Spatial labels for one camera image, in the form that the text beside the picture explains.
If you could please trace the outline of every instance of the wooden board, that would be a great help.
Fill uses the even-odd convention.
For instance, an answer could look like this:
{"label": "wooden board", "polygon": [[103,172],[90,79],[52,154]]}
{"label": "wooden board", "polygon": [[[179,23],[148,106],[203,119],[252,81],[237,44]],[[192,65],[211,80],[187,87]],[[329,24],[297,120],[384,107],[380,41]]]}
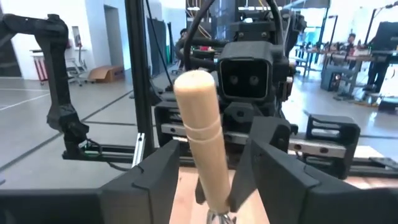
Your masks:
{"label": "wooden board", "polygon": [[[356,157],[381,157],[380,153],[371,147],[359,146]],[[234,171],[229,172],[232,181]],[[207,204],[199,205],[195,201],[195,187],[198,174],[194,168],[181,167],[178,177],[177,191],[174,197],[174,206],[170,224],[205,224],[208,211]],[[361,189],[376,187],[398,187],[398,180],[349,177],[346,182]],[[237,214],[237,224],[263,223],[268,224],[268,219],[258,191],[255,191],[243,204]]]}

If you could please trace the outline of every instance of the concrete floor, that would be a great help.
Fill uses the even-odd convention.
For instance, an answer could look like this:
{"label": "concrete floor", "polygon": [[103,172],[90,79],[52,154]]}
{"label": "concrete floor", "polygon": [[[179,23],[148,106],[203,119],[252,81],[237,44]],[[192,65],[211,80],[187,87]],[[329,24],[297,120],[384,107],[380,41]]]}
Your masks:
{"label": "concrete floor", "polygon": [[[160,76],[154,82],[165,88],[166,80]],[[132,86],[124,82],[70,86],[80,119],[90,125],[90,138],[102,144],[135,144],[135,106],[128,98],[131,90]],[[46,124],[49,108],[47,85],[0,79],[0,179],[6,180],[0,189],[99,187],[120,174],[105,163],[64,161],[61,134]],[[398,161],[397,117],[333,100],[331,93],[319,88],[316,73],[295,82],[284,112],[301,132],[305,131],[309,113],[350,116],[362,129],[360,145],[371,146]]]}

